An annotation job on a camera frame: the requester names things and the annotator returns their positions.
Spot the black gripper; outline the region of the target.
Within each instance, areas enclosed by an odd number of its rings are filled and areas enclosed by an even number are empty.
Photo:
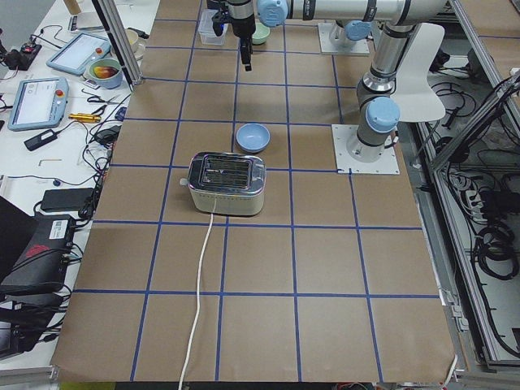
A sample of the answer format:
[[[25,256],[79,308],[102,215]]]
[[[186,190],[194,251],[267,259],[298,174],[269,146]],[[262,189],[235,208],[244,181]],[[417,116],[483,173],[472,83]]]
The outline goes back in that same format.
[[[255,32],[252,0],[227,0],[227,10],[233,33],[240,38],[240,60],[246,72],[252,71],[252,36]]]

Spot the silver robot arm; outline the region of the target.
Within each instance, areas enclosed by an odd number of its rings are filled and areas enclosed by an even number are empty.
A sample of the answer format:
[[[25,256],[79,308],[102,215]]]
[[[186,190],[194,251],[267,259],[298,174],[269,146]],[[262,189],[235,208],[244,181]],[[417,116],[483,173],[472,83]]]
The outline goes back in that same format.
[[[360,122],[353,156],[374,162],[400,122],[419,123],[444,117],[445,108],[427,82],[444,38],[444,29],[428,22],[443,1],[369,1],[365,21],[382,20],[383,31],[370,70],[360,80]]]
[[[318,15],[333,19],[370,22],[377,11],[376,1],[221,1],[212,17],[214,33],[223,34],[223,26],[230,24],[240,39],[240,59],[247,72],[252,70],[253,34],[256,17],[267,27],[277,27],[287,19],[312,20]]]

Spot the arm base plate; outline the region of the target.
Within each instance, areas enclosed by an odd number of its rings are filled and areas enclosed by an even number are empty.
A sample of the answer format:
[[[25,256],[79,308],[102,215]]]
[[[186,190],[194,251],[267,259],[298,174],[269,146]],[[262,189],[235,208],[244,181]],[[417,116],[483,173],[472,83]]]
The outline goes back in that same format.
[[[397,156],[390,136],[380,146],[367,146],[358,139],[357,125],[333,124],[332,140],[336,170],[340,174],[399,175]]]
[[[371,23],[350,20],[344,26],[334,23],[319,23],[318,37],[322,54],[368,56],[367,38],[371,34]]]

